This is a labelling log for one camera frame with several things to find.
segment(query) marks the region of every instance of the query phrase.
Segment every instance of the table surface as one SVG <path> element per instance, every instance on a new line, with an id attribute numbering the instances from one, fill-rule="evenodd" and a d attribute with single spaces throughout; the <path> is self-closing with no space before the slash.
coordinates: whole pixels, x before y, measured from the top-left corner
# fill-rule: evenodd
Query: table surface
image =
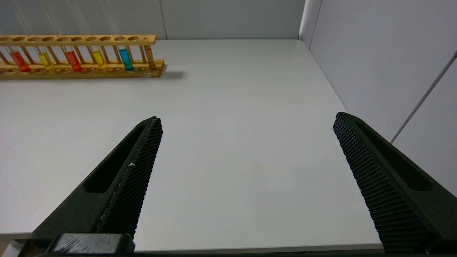
<path id="1" fill-rule="evenodd" d="M 0 81 L 0 236 L 27 238 L 140 121 L 164 135 L 136 251 L 381 248 L 303 42 L 158 41 L 159 79 Z"/>

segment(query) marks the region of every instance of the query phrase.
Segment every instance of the yellow liquid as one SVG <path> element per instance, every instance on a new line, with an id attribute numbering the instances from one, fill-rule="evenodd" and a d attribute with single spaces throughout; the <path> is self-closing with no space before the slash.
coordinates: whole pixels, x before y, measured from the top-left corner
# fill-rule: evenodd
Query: yellow liquid
<path id="1" fill-rule="evenodd" d="M 103 59 L 103 57 L 100 53 L 100 50 L 92 51 L 92 54 L 94 55 L 95 61 L 98 64 L 98 68 L 100 68 L 101 70 L 107 70 L 108 65 L 106 64 L 105 60 Z"/>
<path id="2" fill-rule="evenodd" d="M 41 62 L 43 63 L 44 68 L 45 68 L 47 71 L 55 71 L 55 70 L 56 70 L 56 67 L 55 67 L 54 64 L 51 62 L 51 59 L 49 59 L 48 53 L 41 53 L 41 54 L 39 54 L 38 56 L 40 57 L 40 60 L 41 60 Z"/>

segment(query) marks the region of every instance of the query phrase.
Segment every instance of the white wall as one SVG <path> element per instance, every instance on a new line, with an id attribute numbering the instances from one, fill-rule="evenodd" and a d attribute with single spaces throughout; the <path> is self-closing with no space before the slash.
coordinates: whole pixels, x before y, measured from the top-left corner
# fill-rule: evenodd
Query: white wall
<path id="1" fill-rule="evenodd" d="M 25 28 L 11 7 L 13 2 L 19 5 L 21 19 L 30 21 Z M 304 3 L 305 0 L 0 0 L 0 34 L 297 39 Z M 50 22 L 45 10 L 55 22 Z"/>
<path id="2" fill-rule="evenodd" d="M 2 33 L 155 34 L 165 39 L 159 0 L 0 0 Z"/>
<path id="3" fill-rule="evenodd" d="M 455 0 L 323 0 L 311 53 L 346 109 L 391 140 L 453 55 Z"/>
<path id="4" fill-rule="evenodd" d="M 305 42 L 308 48 L 311 46 L 321 3 L 322 0 L 306 0 L 305 2 L 298 39 Z"/>
<path id="5" fill-rule="evenodd" d="M 457 196 L 457 62 L 438 82 L 394 145 Z"/>
<path id="6" fill-rule="evenodd" d="M 168 39 L 297 39 L 304 0 L 163 0 Z"/>

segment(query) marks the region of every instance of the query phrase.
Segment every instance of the blue liquid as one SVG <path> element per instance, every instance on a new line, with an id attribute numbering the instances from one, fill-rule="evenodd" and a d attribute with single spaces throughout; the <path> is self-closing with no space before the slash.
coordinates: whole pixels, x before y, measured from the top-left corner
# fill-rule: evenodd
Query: blue liquid
<path id="1" fill-rule="evenodd" d="M 119 53 L 121 54 L 122 62 L 124 63 L 125 70 L 133 70 L 133 65 L 132 62 L 130 61 L 130 57 L 128 56 L 127 49 L 121 49 L 119 50 Z"/>

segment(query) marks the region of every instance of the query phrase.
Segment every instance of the red liquid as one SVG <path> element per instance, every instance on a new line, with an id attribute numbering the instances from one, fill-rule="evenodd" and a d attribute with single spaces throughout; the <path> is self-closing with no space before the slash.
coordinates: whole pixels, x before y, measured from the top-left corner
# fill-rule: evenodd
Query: red liquid
<path id="1" fill-rule="evenodd" d="M 71 67 L 74 71 L 81 71 L 83 69 L 74 51 L 68 51 L 65 54 L 67 55 L 68 61 L 70 61 Z"/>
<path id="2" fill-rule="evenodd" d="M 13 58 L 14 62 L 16 63 L 16 65 L 19 67 L 19 69 L 22 72 L 29 72 L 30 71 L 30 67 L 24 61 L 24 58 L 22 58 L 21 53 L 19 53 L 17 51 L 14 51 L 14 52 L 11 52 L 10 55 L 11 55 L 11 58 Z"/>

